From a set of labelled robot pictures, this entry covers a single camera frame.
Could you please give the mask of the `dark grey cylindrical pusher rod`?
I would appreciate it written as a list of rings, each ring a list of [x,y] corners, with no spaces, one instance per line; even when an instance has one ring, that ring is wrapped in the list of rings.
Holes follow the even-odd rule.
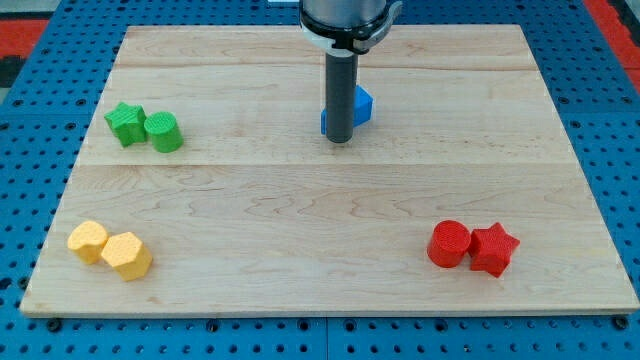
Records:
[[[358,57],[325,56],[325,135],[333,143],[353,136]]]

